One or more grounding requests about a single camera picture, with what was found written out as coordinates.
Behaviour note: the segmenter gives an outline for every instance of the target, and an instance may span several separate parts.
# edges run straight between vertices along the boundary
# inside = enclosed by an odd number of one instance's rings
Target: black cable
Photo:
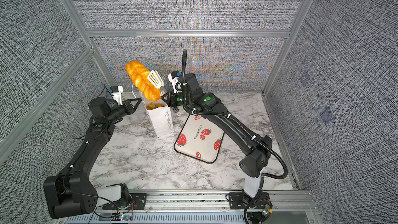
[[[181,85],[180,85],[180,89],[178,89],[178,85],[179,85],[179,83],[176,83],[176,85],[174,86],[174,88],[175,88],[175,90],[176,90],[177,92],[181,92],[181,91],[182,91]]]
[[[83,137],[85,137],[86,135],[84,134],[83,136],[81,136],[81,137],[78,137],[78,138],[73,138],[73,139],[81,139],[81,140],[84,140],[83,139]]]
[[[112,218],[115,218],[116,216],[119,216],[119,215],[120,215],[119,212],[117,212],[116,214],[113,214],[113,215],[111,215],[110,217],[105,217],[105,216],[102,216],[102,215],[97,214],[97,212],[96,212],[95,210],[93,210],[93,212],[94,212],[94,214],[96,214],[96,216],[101,217],[101,218],[104,218],[104,219],[112,219]]]
[[[184,110],[186,112],[188,112],[189,114],[191,114],[191,115],[196,115],[196,114],[197,115],[218,115],[218,116],[228,117],[228,115],[220,113],[220,112],[203,113],[203,112],[198,112],[198,111],[194,111],[192,109],[189,109],[189,107],[188,107],[189,99],[188,99],[188,91],[187,91],[187,85],[186,85],[187,81],[185,79],[186,65],[187,65],[187,50],[184,50],[182,52],[182,80],[183,80],[182,86],[184,87],[184,90],[183,90],[183,92],[184,92],[184,106],[183,106]],[[249,137],[253,138],[253,136],[250,134],[250,132],[248,132],[246,130],[245,126],[235,116],[231,115],[230,118],[233,121],[235,121],[241,127],[241,129],[246,132],[246,134]],[[287,174],[288,174],[289,171],[288,171],[287,166],[286,166],[285,162],[283,161],[283,159],[276,152],[274,152],[272,149],[268,148],[268,146],[266,146],[262,142],[258,141],[256,138],[253,138],[253,140],[258,145],[260,145],[262,148],[264,148],[265,150],[269,151],[274,157],[276,157],[276,159],[278,159],[278,161],[282,165],[282,168],[283,168],[283,174],[282,175],[272,175],[272,174],[269,174],[269,173],[265,173],[266,176],[274,178],[274,179],[283,179],[283,178],[287,177]]]
[[[98,98],[99,96],[101,96],[101,94],[103,93],[104,90],[105,90],[105,84],[103,85],[102,91],[99,93],[99,95],[98,95],[96,98]]]
[[[198,114],[198,115],[218,115],[218,116],[228,117],[228,115],[220,113],[220,112],[203,113],[203,112],[192,111],[192,113]],[[246,130],[245,126],[243,124],[241,124],[241,122],[235,116],[231,115],[229,118],[232,119],[234,122],[236,122],[241,127],[241,129],[246,132],[246,134],[249,137],[253,138],[253,136],[250,134],[250,132],[248,132]],[[283,161],[283,159],[276,152],[274,152],[272,149],[268,148],[268,146],[266,146],[262,142],[258,141],[256,138],[254,138],[253,140],[258,145],[260,145],[262,148],[264,148],[265,150],[269,151],[274,157],[276,157],[276,159],[282,165],[282,168],[283,168],[283,174],[282,175],[272,175],[272,174],[269,174],[269,173],[265,173],[265,176],[271,177],[271,178],[274,178],[274,179],[283,179],[283,178],[287,177],[287,174],[288,174],[289,171],[288,171],[287,166],[286,166],[285,162]]]
[[[72,166],[79,160],[80,156],[84,153],[84,151],[86,150],[86,148],[87,148],[87,145],[84,147],[83,151],[80,153],[80,155],[77,157],[77,159],[76,159],[73,163],[71,163]],[[114,202],[111,201],[111,200],[108,200],[107,198],[100,197],[100,196],[97,196],[97,195],[88,195],[88,194],[83,194],[83,193],[74,192],[74,191],[72,191],[70,188],[68,188],[68,187],[65,185],[65,178],[67,177],[67,175],[69,174],[69,172],[70,172],[70,170],[71,170],[72,168],[73,168],[73,167],[70,167],[70,168],[69,168],[69,170],[67,171],[67,173],[65,174],[65,176],[64,176],[64,178],[63,178],[63,180],[62,180],[62,186],[63,186],[67,191],[70,191],[70,192],[75,193],[75,194],[78,194],[78,195],[85,195],[85,196],[89,196],[89,197],[97,197],[97,198],[103,199],[103,200],[105,200],[105,201],[108,201],[108,202],[112,203],[112,204],[116,207],[116,214],[119,212],[119,208],[117,207],[116,203],[114,203]]]
[[[106,91],[109,93],[109,95],[112,97],[111,92],[109,92],[109,89],[105,86],[105,84],[103,85],[106,88]]]
[[[246,224],[250,224],[247,217],[247,211],[251,205],[256,203],[256,201],[260,198],[262,189],[258,189],[257,194],[253,197],[253,199],[246,205],[245,210],[243,210],[243,218],[245,219]]]
[[[90,219],[88,220],[88,223],[87,224],[90,224],[90,221],[91,221],[91,219],[93,218],[93,216],[94,216],[94,212],[93,212],[93,214],[91,215],[91,217],[90,217]]]

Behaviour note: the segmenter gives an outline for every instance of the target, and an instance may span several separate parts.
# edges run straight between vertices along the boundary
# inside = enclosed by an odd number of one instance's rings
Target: marble table
[[[272,138],[272,149],[281,155],[259,93],[215,93],[230,112],[254,132]],[[138,110],[116,124],[111,140],[102,149],[90,181],[98,187],[126,183],[132,189],[231,189],[241,190],[244,172],[239,167],[243,153],[224,136],[216,162],[207,164],[174,151],[173,145],[188,114],[172,115],[174,132],[158,138],[141,104]],[[267,169],[281,174],[282,166],[271,156]],[[265,190],[292,190],[288,178],[266,177]]]

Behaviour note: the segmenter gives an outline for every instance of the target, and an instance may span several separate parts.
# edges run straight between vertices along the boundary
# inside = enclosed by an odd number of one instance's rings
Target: twisted pastry
[[[160,100],[160,90],[148,81],[149,70],[139,61],[132,61],[126,64],[125,69],[134,85],[144,96],[152,101]]]

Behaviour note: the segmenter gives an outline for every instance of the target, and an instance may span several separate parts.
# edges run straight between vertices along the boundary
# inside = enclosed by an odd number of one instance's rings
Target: spatula
[[[160,89],[161,96],[166,93],[166,88],[164,87],[162,77],[160,77],[159,73],[156,70],[151,70],[148,75],[148,81],[151,82],[154,87]]]

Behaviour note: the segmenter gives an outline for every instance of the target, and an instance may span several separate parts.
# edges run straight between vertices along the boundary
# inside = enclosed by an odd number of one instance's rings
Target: strawberry tray
[[[205,163],[217,160],[224,132],[202,116],[189,115],[177,140],[174,150]]]

